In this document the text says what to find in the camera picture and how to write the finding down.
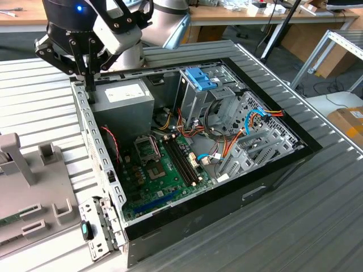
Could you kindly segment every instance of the cardboard box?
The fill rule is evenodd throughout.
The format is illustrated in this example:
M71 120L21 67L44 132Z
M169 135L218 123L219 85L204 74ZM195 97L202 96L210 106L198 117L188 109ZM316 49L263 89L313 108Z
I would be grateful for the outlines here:
M306 7L308 10L312 12L324 12L327 11L326 8L323 6L322 0L308 0L304 4L304 7Z
M363 107L337 109L328 115L328 120L363 148Z

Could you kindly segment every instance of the chip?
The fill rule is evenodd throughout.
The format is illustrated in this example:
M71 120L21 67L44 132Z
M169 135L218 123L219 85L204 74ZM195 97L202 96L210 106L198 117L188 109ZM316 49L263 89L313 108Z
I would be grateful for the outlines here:
M139 201L141 200L141 195L140 194L134 194L131 196L132 201Z
M156 180L166 175L163 165L160 162L149 164L146 169L152 180Z

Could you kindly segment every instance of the side panel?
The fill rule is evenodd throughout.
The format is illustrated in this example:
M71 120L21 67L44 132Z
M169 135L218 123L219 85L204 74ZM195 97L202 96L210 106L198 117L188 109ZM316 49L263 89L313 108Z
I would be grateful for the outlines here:
M266 193L266 191L270 190L274 184L280 184L282 182L281 178L285 179L299 165L299 163L295 163L294 165L281 168L159 229L131 240L129 242L128 266L131 267L137 264L255 201Z

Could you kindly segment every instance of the yellow wire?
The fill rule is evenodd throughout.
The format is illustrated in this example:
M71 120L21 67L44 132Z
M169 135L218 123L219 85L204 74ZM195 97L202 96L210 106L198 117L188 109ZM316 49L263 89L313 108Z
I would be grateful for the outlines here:
M170 117L171 117L171 114L169 113L168 119L167 119L165 125L163 125L162 127L160 127L159 130L167 129L167 127L169 126L169 123L170 123Z
M280 113L280 112L282 112L281 110L278 110L278 111L276 111L276 110L264 110L265 112L268 112L268 113Z

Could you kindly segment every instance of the red cable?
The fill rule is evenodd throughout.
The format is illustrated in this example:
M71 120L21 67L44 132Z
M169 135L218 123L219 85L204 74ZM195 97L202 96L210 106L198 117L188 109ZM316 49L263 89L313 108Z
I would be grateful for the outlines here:
M117 164L119 164L119 146L117 145L116 138L107 127L102 126L101 128L104 129L105 131L107 131L111 135L113 142L115 143L115 146L116 146L116 157L117 157L116 161L117 161Z

